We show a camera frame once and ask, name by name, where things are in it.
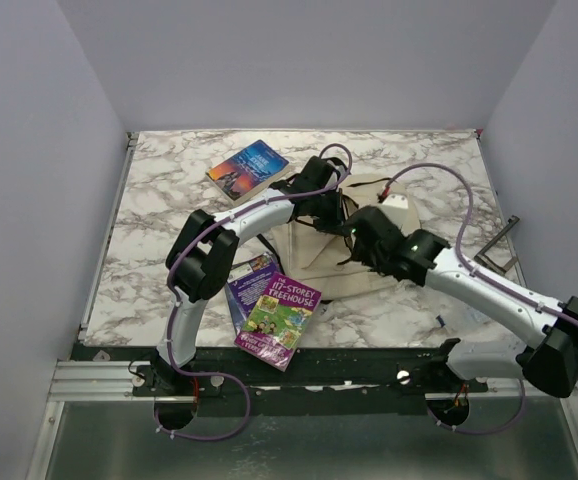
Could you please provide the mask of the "cream canvas backpack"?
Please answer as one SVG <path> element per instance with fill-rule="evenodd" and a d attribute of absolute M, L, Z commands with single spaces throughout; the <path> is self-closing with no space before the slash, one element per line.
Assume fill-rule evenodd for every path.
<path fill-rule="evenodd" d="M 359 208 L 377 203 L 390 177 L 372 173 L 351 174 L 340 185 L 345 197 L 347 215 Z M 390 186 L 388 204 L 407 199 L 406 213 L 398 213 L 397 224 L 407 235 L 421 227 L 413 197 L 405 187 Z M 395 286 L 393 277 L 380 276 L 369 267 L 348 261 L 352 239 L 321 233 L 296 222 L 270 230 L 285 275 L 322 294 L 322 300 L 336 300 Z"/>

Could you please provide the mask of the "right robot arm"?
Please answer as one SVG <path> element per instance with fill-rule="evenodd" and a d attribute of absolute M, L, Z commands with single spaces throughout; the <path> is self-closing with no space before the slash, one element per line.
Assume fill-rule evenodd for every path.
<path fill-rule="evenodd" d="M 517 378 L 567 398 L 578 382 L 578 297 L 562 302 L 482 269 L 445 239 L 417 229 L 405 235 L 379 207 L 363 207 L 342 228 L 352 260 L 372 271 L 451 296 L 499 323 L 514 339 L 458 341 L 433 362 L 429 379 L 449 392 L 477 377 Z"/>

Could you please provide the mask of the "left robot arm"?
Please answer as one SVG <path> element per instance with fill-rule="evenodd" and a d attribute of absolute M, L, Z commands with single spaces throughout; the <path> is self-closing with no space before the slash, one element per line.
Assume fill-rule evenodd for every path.
<path fill-rule="evenodd" d="M 352 160 L 313 156 L 299 173 L 271 183 L 238 207 L 218 214 L 192 212 L 166 258 L 173 304 L 150 360 L 156 382 L 166 393 L 183 393 L 195 375 L 186 365 L 196 355 L 201 319 L 208 301 L 226 285 L 238 248 L 289 223 L 302 207 L 324 212 L 352 165 Z"/>

